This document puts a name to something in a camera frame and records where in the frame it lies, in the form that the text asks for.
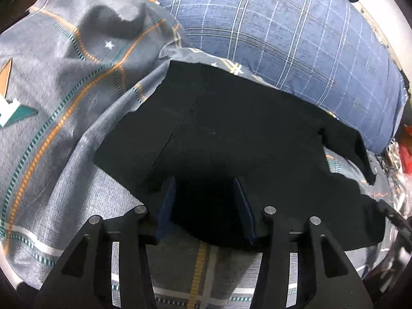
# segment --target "teal stripe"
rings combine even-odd
[[[342,165],[336,159],[326,158],[328,161],[329,169],[332,173],[341,173]]]
[[[184,302],[184,301],[174,301],[174,300],[171,300],[171,299],[165,299],[165,298],[158,297],[158,296],[155,296],[154,299],[156,300],[156,302],[159,302],[159,303],[171,304],[171,305],[175,305],[175,306],[187,306],[187,302]],[[200,305],[198,305],[198,304],[196,303],[196,304],[194,305],[194,307],[195,307],[196,309],[199,309],[199,308],[200,308]]]
[[[230,301],[232,302],[251,302],[253,297],[238,297],[232,296],[230,297]]]
[[[16,239],[18,241],[21,241],[23,244],[27,245],[30,249],[34,249],[34,243],[31,242],[28,238],[25,238],[22,235],[17,235],[17,234],[12,234],[12,239]],[[53,267],[57,261],[55,260],[50,260],[47,259],[41,255],[39,255],[38,253],[33,252],[32,253],[32,257],[34,258],[34,260],[42,263],[43,265],[49,266],[49,267]],[[119,290],[119,286],[112,284],[112,289],[113,290]]]
[[[119,92],[120,95],[123,95],[122,88],[120,87],[119,72],[117,69],[114,70],[113,75],[115,77],[117,91]]]
[[[69,38],[69,40],[72,42],[75,51],[77,53],[77,55],[79,56],[80,59],[82,60],[86,60],[86,57],[81,53],[78,43],[76,41],[76,37],[69,31],[67,31],[65,28],[63,28],[58,22],[56,22],[55,20],[52,19],[53,24],[63,33],[63,35],[65,35],[67,38]]]
[[[143,33],[144,30],[152,26],[153,24],[156,24],[160,21],[161,19],[156,19],[147,25],[145,25],[139,34]],[[80,80],[71,90],[70,92],[66,95],[66,97],[60,102],[60,104],[57,106],[57,109],[54,111],[54,113],[48,118],[48,120],[43,124],[43,126],[40,128],[40,130],[37,132],[37,134],[34,135],[32,141],[29,143],[29,146],[27,149],[24,151],[23,156],[21,157],[20,161],[18,162],[18,165],[20,167],[16,167],[14,174],[12,175],[12,178],[9,183],[9,187],[6,191],[5,198],[3,201],[3,209],[1,212],[1,218],[0,218],[0,237],[3,238],[5,237],[5,222],[6,222],[6,215],[7,215],[7,207],[9,204],[9,200],[12,197],[12,192],[16,184],[16,180],[18,178],[18,175],[20,174],[20,171],[25,164],[25,162],[28,159],[28,156],[30,155],[31,151],[34,149],[34,146],[40,141],[41,137],[45,133],[45,131],[51,126],[51,124],[56,120],[56,118],[59,116],[59,114],[62,112],[66,104],[69,102],[69,100],[73,97],[74,94],[78,91],[78,89],[86,82],[88,81],[91,77],[96,76],[97,74],[108,70],[109,68],[113,67],[114,62],[119,59],[119,57],[122,55],[124,52],[125,48],[127,47],[128,42],[125,43],[123,48],[119,51],[119,53],[116,55],[116,57],[112,60],[110,64],[102,65],[98,69],[90,72],[86,77],[84,77],[82,80]]]
[[[142,104],[143,101],[142,101],[141,98],[140,98],[139,91],[138,91],[135,87],[133,87],[132,89],[133,89],[133,92],[134,92],[134,94],[135,94],[135,96],[136,96],[136,99],[139,101],[140,104]]]

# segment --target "yellow stripe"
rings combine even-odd
[[[83,98],[83,96],[86,94],[86,92],[92,88],[93,86],[96,85],[96,83],[98,83],[101,79],[105,78],[106,76],[108,76],[110,73],[112,73],[115,69],[121,67],[121,65],[126,61],[126,59],[129,57],[129,55],[131,54],[131,51],[136,47],[137,43],[140,42],[140,40],[149,32],[151,32],[152,30],[156,29],[162,22],[164,22],[164,20],[161,20],[159,23],[154,24],[153,26],[151,26],[150,28],[147,28],[147,30],[145,32],[143,32],[139,38],[137,38],[135,40],[135,42],[132,44],[132,46],[129,48],[129,50],[126,52],[126,54],[124,55],[123,59],[121,61],[119,61],[118,63],[116,63],[110,70],[106,71],[105,73],[103,73],[102,75],[100,75],[98,78],[96,78],[95,80],[93,80],[92,82],[90,82],[85,88],[82,89],[82,91],[77,95],[77,97],[75,98],[75,100],[73,101],[73,103],[71,104],[71,106],[67,109],[66,113],[63,115],[63,117],[61,118],[60,122],[57,124],[57,126],[51,131],[51,133],[49,134],[49,136],[46,138],[46,140],[43,142],[43,145],[40,147],[40,149],[38,150],[36,156],[34,157],[33,161],[31,162],[31,164],[29,165],[28,169],[26,170],[26,172],[24,173],[24,177],[23,180],[20,184],[20,188],[17,191],[16,194],[16,198],[13,202],[13,206],[12,206],[12,210],[11,210],[11,214],[10,214],[10,219],[7,221],[7,223],[9,223],[9,229],[7,230],[7,238],[5,240],[5,244],[4,244],[4,253],[5,255],[7,255],[7,252],[9,250],[9,245],[10,245],[10,236],[11,236],[11,229],[12,226],[14,224],[14,218],[16,216],[16,212],[17,212],[17,208],[20,204],[20,200],[23,197],[23,194],[27,188],[27,184],[32,176],[33,171],[35,170],[39,160],[41,159],[41,157],[43,156],[44,152],[46,151],[46,149],[49,147],[50,143],[52,142],[52,140],[54,139],[54,137],[57,135],[57,133],[61,130],[61,128],[63,127],[64,122],[66,122],[66,120],[69,118],[69,116],[73,113],[73,111],[76,109],[76,107],[78,106],[80,100]]]
[[[62,26],[64,26],[65,28],[67,28],[70,32],[72,32],[77,40],[78,46],[80,51],[82,51],[82,53],[88,57],[90,60],[96,62],[96,63],[100,63],[99,59],[97,59],[95,56],[93,56],[92,54],[90,54],[89,52],[87,52],[86,48],[84,47],[82,38],[80,36],[80,32],[79,30],[71,23],[67,22],[64,18],[62,18],[59,15],[53,14],[45,9],[40,9],[38,7],[30,7],[30,10],[33,11],[39,11],[47,16],[50,16],[51,18],[55,19],[57,22],[59,22]]]
[[[174,38],[174,41],[175,41],[175,47],[177,47],[177,48],[180,47],[180,45],[179,45],[179,36],[178,36],[178,32],[177,32],[179,26],[180,26],[180,24],[178,23],[172,28],[173,38]]]
[[[336,118],[337,120],[339,120],[339,119],[337,118],[337,116],[336,116],[334,113],[332,113],[331,111],[326,110],[326,112],[327,112],[330,116],[332,116],[333,118]]]
[[[230,60],[224,59],[221,57],[216,57],[216,58],[219,59],[222,63],[224,63],[224,65],[229,69],[229,71],[231,71],[232,66],[229,64]]]
[[[194,266],[192,287],[190,288],[190,297],[189,302],[187,303],[188,309],[194,309],[194,305],[196,304],[196,296],[199,294],[200,279],[206,260],[206,248],[207,244],[201,241],[199,244],[199,250],[197,251],[196,264]]]
[[[230,73],[234,74],[234,72],[236,71],[236,68],[239,66],[238,63],[234,64],[233,67],[230,69]]]

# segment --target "black metal bracket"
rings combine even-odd
[[[402,238],[402,244],[409,253],[412,252],[412,227],[408,222],[402,217],[399,212],[397,212],[393,207],[391,207],[384,200],[379,200],[377,204],[378,210],[384,214],[393,225],[398,229],[398,233]]]
[[[313,216],[297,239],[288,223],[268,206],[263,219],[271,229],[270,243],[263,252],[251,309],[286,307],[289,283],[289,241],[296,241],[298,288],[293,309],[371,309],[372,301],[354,266],[336,239]]]
[[[143,205],[123,217],[91,216],[70,242],[44,282],[34,309],[117,308],[112,304],[112,243],[119,242],[122,308],[156,308],[146,244],[156,245]]]

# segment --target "orange stripe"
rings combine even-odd
[[[39,12],[41,12],[41,13],[43,13],[43,14],[46,14],[46,15],[50,16],[51,18],[54,18],[54,19],[55,19],[57,22],[59,22],[62,26],[64,26],[65,28],[67,28],[69,31],[71,31],[71,32],[75,35],[75,37],[76,37],[76,40],[77,40],[77,42],[78,42],[80,51],[82,51],[82,53],[83,53],[86,57],[88,57],[90,60],[92,60],[92,61],[94,61],[94,62],[96,62],[96,63],[100,63],[99,59],[97,59],[97,58],[96,58],[95,56],[93,56],[91,53],[87,52],[86,48],[84,47],[84,44],[83,44],[83,41],[82,41],[80,32],[79,32],[79,30],[78,30],[73,24],[67,22],[67,21],[66,21],[64,18],[62,18],[61,16],[56,15],[56,14],[53,14],[53,13],[51,13],[51,12],[45,10],[45,9],[40,9],[40,8],[38,8],[38,7],[33,7],[33,6],[30,7],[30,9],[33,10],[33,11],[39,11]]]
[[[129,50],[126,52],[126,54],[124,55],[123,59],[116,63],[110,70],[106,71],[105,73],[103,73],[102,75],[100,75],[98,78],[96,78],[95,80],[93,80],[92,82],[90,82],[85,88],[82,89],[82,91],[77,95],[77,97],[75,98],[75,100],[73,101],[73,103],[71,104],[71,106],[67,109],[66,113],[63,115],[63,117],[61,118],[60,122],[57,124],[57,126],[50,132],[49,136],[46,138],[46,140],[43,142],[43,145],[40,147],[40,149],[38,150],[36,156],[34,157],[33,161],[31,162],[30,166],[28,167],[28,169],[26,170],[23,180],[20,184],[20,188],[17,191],[16,194],[16,198],[13,202],[13,206],[12,206],[12,210],[11,210],[11,214],[10,214],[10,218],[9,221],[7,221],[7,223],[9,223],[9,229],[7,230],[7,238],[5,240],[5,245],[4,245],[4,253],[5,255],[7,255],[7,252],[9,250],[9,245],[10,245],[10,236],[11,236],[11,229],[12,226],[14,224],[14,218],[16,216],[16,212],[17,212],[17,208],[20,204],[20,200],[23,197],[23,194],[27,188],[27,184],[28,181],[30,180],[33,171],[35,170],[39,160],[41,159],[41,157],[43,156],[45,150],[49,147],[50,143],[52,142],[52,140],[54,139],[54,137],[57,135],[57,133],[61,130],[61,128],[63,127],[64,122],[66,122],[66,120],[69,118],[69,116],[73,113],[73,111],[76,109],[77,105],[79,104],[80,100],[83,98],[83,96],[86,94],[86,92],[92,88],[96,83],[98,83],[101,79],[103,79],[104,77],[108,76],[110,73],[112,73],[115,69],[121,67],[121,65],[126,61],[126,59],[129,57],[129,55],[131,54],[131,51],[136,47],[137,43],[140,42],[140,40],[150,31],[156,29],[162,22],[164,22],[164,20],[161,20],[159,23],[154,24],[153,26],[151,26],[150,28],[147,28],[147,30],[145,30],[145,32],[143,32],[139,38],[137,38],[135,40],[135,42],[132,44],[132,46],[129,48]]]
[[[141,99],[143,102],[145,102],[148,98],[143,95],[143,91],[142,91],[142,86],[141,86],[141,84],[139,84],[139,83],[135,84],[135,85],[134,85],[134,88],[136,88],[136,89],[138,90],[140,99]]]
[[[385,193],[385,194],[378,193],[378,194],[372,194],[372,197],[385,197],[386,195],[388,195],[388,193]]]

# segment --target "wrinkled fabric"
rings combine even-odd
[[[7,261],[30,286],[41,287],[90,216],[122,216],[140,203],[92,157],[162,82],[171,59],[271,87],[238,63],[188,46],[176,20],[150,0],[38,0],[29,16],[0,35],[0,67],[13,61],[7,99],[38,111],[0,130],[0,238]],[[355,179],[363,194],[392,200],[371,153],[373,186],[349,161],[328,150],[325,156],[330,170]],[[360,274],[375,260],[369,248],[348,255]],[[117,259],[114,245],[113,301],[119,305]],[[148,248],[148,259],[157,301],[190,308],[249,307],[260,264],[259,255],[206,245],[173,225],[159,246]],[[289,304],[296,266],[292,256]]]
[[[370,151],[389,144],[407,100],[398,68],[348,0],[158,0],[192,45],[332,112]]]

